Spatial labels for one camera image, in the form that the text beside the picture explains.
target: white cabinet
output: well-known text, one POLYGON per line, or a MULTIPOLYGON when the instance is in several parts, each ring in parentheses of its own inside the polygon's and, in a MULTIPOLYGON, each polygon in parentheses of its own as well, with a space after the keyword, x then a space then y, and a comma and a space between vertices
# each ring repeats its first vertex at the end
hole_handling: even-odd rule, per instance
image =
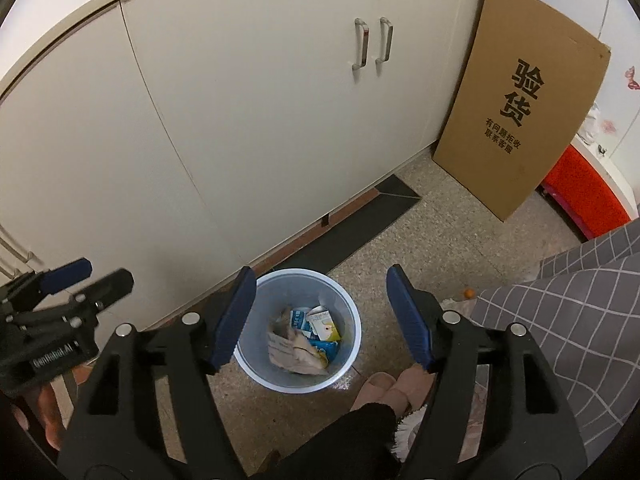
POLYGON ((370 184, 356 135, 371 128, 375 70, 351 69, 370 0, 122 6, 167 133, 245 261, 370 184))
MULTIPOLYGON (((462 5, 462 0, 122 3, 167 133, 216 224, 245 261, 436 139, 457 82, 443 78, 460 73, 471 41, 456 34, 462 5), (381 27, 382 16, 394 26, 394 37, 389 61, 376 64, 388 31, 381 27), (366 66, 354 71, 363 43, 356 18, 369 26, 369 55, 366 66), (453 37, 462 47, 452 45, 453 37)), ((469 35, 476 16, 466 7, 461 27, 469 35)))
POLYGON ((46 267, 87 257, 136 280, 111 325, 139 328, 235 272, 162 127, 119 6, 33 66, 0 104, 0 224, 46 267))
POLYGON ((10 282, 20 274, 29 272, 31 268, 24 263, 24 258, 15 256, 15 248, 6 240, 6 234, 0 228, 0 286, 10 282))
POLYGON ((438 138, 473 41, 479 0, 375 0, 372 58, 375 96, 367 103, 373 126, 360 139, 369 182, 395 169, 438 138))

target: blue gripper pad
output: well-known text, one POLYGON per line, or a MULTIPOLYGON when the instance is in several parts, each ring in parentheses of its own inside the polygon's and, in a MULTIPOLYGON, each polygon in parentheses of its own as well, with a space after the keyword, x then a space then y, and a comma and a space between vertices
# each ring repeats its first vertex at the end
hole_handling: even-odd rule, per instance
POLYGON ((412 357, 427 369, 434 361, 431 351, 431 332, 425 324, 413 294, 415 289, 402 267, 394 265, 386 272, 386 294, 396 314, 398 325, 412 357))
POLYGON ((80 258, 70 264, 45 272, 40 279, 43 294, 57 294, 76 283, 86 280, 92 272, 91 262, 80 258))
POLYGON ((255 273, 250 267, 243 267, 232 285, 230 298, 225 298, 225 303, 228 303, 214 332, 214 349, 209 363, 216 370, 220 370, 220 367, 231 361, 246 318, 254 304, 255 291, 255 273))

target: person's hand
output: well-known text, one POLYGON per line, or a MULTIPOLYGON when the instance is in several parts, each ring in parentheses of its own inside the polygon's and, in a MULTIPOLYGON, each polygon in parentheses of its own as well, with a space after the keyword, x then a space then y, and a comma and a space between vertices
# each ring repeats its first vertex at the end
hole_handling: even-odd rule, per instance
MULTIPOLYGON (((58 400, 56 399, 56 393, 53 391, 51 384, 45 384, 34 388, 27 394, 25 394, 27 400, 33 400, 30 402, 30 406, 35 408, 35 415, 42 423, 47 437, 49 445, 60 451, 62 447, 62 440, 65 435, 65 427, 62 424, 62 415, 60 414, 60 408, 58 407, 58 400)), ((20 427, 24 431, 29 429, 29 421, 27 416, 24 415, 22 410, 12 404, 12 412, 14 417, 20 424, 20 427)))

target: cardboard box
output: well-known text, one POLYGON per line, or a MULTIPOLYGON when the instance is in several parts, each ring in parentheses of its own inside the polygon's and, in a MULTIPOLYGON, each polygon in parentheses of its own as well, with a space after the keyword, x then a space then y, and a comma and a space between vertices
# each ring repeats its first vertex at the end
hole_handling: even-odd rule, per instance
POLYGON ((505 220, 571 143, 609 57, 606 45, 539 0, 484 0, 433 160, 505 220))

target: slipper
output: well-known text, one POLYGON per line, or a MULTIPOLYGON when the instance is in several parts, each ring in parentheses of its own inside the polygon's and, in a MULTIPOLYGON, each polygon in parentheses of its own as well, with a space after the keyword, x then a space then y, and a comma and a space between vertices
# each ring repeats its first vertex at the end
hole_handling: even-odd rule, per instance
POLYGON ((419 364, 407 368, 400 374, 391 390, 405 394, 412 411, 419 410, 435 382, 436 375, 425 372, 419 364))
POLYGON ((370 402, 378 402, 395 384, 396 380, 386 372, 373 374, 367 379, 367 382, 362 385, 350 411, 353 412, 370 402))
POLYGON ((407 396, 395 386, 389 388, 377 402, 380 404, 386 404, 394 410, 396 418, 402 417, 406 412, 406 409, 409 407, 409 399, 407 399, 407 396))

